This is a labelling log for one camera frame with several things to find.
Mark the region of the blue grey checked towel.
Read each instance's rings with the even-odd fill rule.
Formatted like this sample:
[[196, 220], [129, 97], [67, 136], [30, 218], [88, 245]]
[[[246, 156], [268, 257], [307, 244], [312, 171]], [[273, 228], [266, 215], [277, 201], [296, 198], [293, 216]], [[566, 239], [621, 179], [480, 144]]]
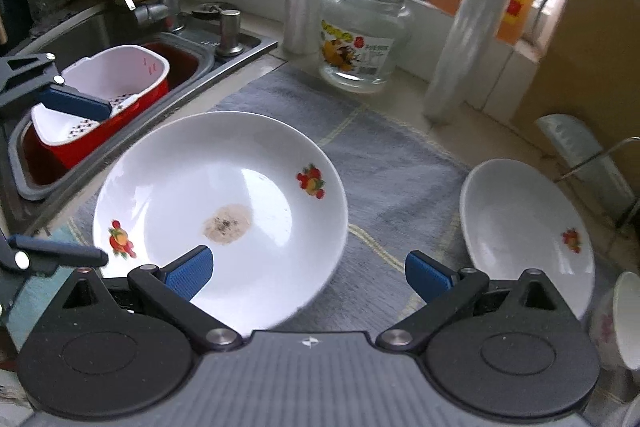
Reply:
[[93, 216], [134, 242], [107, 275], [169, 261], [204, 242], [226, 206], [244, 235], [214, 244], [212, 280], [194, 305], [250, 340], [209, 355], [131, 426], [478, 426], [412, 358], [370, 332], [408, 299], [363, 231], [393, 254], [433, 246], [454, 213], [463, 169], [416, 132], [281, 68], [204, 114], [145, 135], [115, 162]]

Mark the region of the glass jar yellow lid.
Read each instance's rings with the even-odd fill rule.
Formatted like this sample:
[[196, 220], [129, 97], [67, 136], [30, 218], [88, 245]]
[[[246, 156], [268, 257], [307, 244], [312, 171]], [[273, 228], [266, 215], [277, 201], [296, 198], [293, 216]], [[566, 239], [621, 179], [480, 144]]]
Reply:
[[348, 92], [381, 91], [410, 26], [406, 0], [322, 0], [320, 76]]

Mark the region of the wooden cutting board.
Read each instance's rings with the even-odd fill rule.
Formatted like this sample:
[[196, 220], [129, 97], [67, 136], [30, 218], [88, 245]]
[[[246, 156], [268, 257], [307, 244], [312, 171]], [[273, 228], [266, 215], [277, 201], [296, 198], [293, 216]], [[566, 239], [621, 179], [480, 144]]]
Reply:
[[536, 75], [511, 118], [553, 154], [541, 116], [583, 121], [601, 144], [639, 133], [639, 0], [564, 0]]

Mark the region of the floral bowl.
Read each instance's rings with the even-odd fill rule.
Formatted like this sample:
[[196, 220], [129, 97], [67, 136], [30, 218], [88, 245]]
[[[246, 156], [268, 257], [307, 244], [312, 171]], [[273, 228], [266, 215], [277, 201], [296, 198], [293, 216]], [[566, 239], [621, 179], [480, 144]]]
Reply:
[[591, 313], [589, 335], [605, 369], [639, 372], [639, 277], [626, 271]]

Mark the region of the steel sink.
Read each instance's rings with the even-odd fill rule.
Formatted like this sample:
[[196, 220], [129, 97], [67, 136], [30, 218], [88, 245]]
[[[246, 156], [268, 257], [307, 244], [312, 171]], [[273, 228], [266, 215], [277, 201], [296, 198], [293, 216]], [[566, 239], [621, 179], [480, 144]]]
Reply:
[[220, 25], [191, 13], [177, 29], [141, 27], [122, 11], [79, 13], [15, 53], [47, 53], [66, 84], [112, 106], [103, 122], [42, 105], [1, 125], [1, 209], [11, 233], [44, 228], [130, 145], [169, 115], [242, 67], [277, 40], [246, 28], [219, 51]]

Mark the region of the white colander basket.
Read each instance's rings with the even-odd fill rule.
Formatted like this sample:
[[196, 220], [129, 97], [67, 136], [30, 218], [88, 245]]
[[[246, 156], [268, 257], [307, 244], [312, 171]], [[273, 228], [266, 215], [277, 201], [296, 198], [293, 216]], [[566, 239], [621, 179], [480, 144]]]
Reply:
[[62, 70], [65, 84], [110, 102], [111, 117], [96, 122], [39, 104], [32, 108], [35, 132], [48, 147], [94, 147], [168, 93], [169, 69], [165, 57], [136, 44], [83, 57]]

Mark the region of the sink soap dispenser knob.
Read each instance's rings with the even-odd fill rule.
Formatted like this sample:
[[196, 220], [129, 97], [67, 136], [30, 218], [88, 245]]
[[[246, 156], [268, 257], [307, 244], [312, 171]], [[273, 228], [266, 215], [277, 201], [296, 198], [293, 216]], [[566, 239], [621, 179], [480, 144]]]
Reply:
[[240, 43], [241, 12], [237, 9], [222, 10], [219, 12], [220, 40], [216, 47], [216, 54], [220, 57], [230, 58], [243, 52]]

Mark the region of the tall plastic wrap roll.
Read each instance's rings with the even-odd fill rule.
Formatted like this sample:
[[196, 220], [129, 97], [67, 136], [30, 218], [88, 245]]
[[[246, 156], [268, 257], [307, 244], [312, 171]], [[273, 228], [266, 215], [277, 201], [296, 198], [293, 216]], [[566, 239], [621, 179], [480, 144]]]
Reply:
[[428, 85], [423, 115], [432, 124], [449, 124], [465, 100], [470, 75], [498, 31], [509, 0], [461, 0]]

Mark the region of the white plate with brown stain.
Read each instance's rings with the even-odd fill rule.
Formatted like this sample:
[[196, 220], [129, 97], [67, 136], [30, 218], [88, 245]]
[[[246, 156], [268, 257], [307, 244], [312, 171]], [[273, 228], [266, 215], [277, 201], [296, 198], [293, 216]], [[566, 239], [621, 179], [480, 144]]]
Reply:
[[308, 136], [267, 116], [212, 112], [145, 135], [100, 188], [92, 240], [102, 272], [213, 254], [193, 303], [242, 335], [271, 329], [332, 279], [347, 241], [343, 182]]

